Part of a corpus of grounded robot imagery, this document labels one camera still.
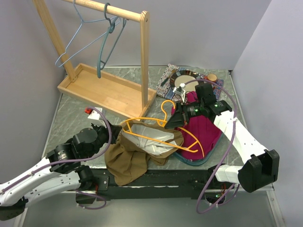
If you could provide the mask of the tan skirt with white lining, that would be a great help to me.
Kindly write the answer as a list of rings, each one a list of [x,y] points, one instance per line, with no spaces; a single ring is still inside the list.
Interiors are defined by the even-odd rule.
[[[138,125],[147,126],[149,124],[139,122]],[[152,124],[152,127],[160,128],[156,123]],[[182,133],[172,129],[168,131],[173,133],[174,141],[182,146],[184,142]],[[116,144],[110,145],[105,152],[104,158],[108,171],[115,177],[116,184],[124,186],[146,173],[150,160],[155,165],[163,166],[167,163],[168,157],[176,151],[176,148],[171,148],[160,156],[148,154],[127,139],[122,131],[118,135]]]

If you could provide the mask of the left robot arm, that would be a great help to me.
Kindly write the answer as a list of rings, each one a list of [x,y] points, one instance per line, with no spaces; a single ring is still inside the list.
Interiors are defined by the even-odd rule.
[[[104,144],[115,144],[122,127],[92,125],[55,147],[29,170],[0,185],[0,219],[13,219],[27,207],[69,190],[89,190],[94,175],[81,163],[92,158]]]

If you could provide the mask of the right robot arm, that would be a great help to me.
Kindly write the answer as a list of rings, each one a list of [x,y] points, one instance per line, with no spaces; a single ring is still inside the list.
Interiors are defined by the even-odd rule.
[[[278,179],[279,154],[268,150],[259,143],[236,117],[236,108],[226,101],[218,101],[212,84],[201,83],[195,86],[197,101],[186,104],[176,103],[176,109],[165,129],[185,126],[199,116],[208,118],[230,141],[239,153],[243,165],[229,166],[218,164],[207,177],[212,188],[219,188],[224,182],[239,184],[245,191],[254,192]]]

